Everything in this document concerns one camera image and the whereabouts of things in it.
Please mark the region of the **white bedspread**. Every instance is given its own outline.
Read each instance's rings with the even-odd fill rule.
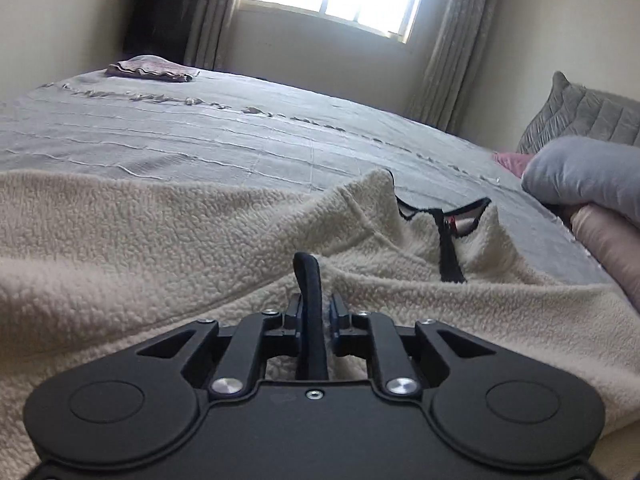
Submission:
[[[489,196],[520,253],[567,283],[611,283],[491,152],[345,100],[244,76],[190,83],[79,75],[0,109],[0,170],[323,190],[389,168],[398,195],[453,208]]]

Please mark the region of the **dark hanging garment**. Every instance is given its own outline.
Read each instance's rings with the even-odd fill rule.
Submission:
[[[123,51],[182,63],[198,0],[134,0]]]

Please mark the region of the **cushion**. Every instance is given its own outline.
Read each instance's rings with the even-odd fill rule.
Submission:
[[[527,126],[517,152],[537,153],[549,141],[567,135],[640,147],[639,131],[639,102],[569,83],[556,72],[551,94]]]
[[[494,160],[518,178],[522,177],[533,155],[529,153],[494,153]]]
[[[589,204],[571,218],[572,231],[640,309],[640,230],[614,211]]]
[[[640,150],[587,137],[561,137],[531,159],[522,189],[548,204],[593,202],[640,224]]]

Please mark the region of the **curtain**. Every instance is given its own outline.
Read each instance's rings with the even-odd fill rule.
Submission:
[[[406,116],[455,134],[486,44],[497,0],[449,0],[435,47]]]
[[[221,70],[233,16],[240,0],[198,0],[191,23],[184,63]]]

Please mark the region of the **wall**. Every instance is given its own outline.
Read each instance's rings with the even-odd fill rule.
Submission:
[[[0,0],[0,101],[121,57],[130,0]]]
[[[551,90],[569,81],[640,100],[640,0],[500,0],[462,136],[514,150]]]
[[[225,70],[401,114],[446,0],[422,0],[407,44],[318,16],[242,6]]]

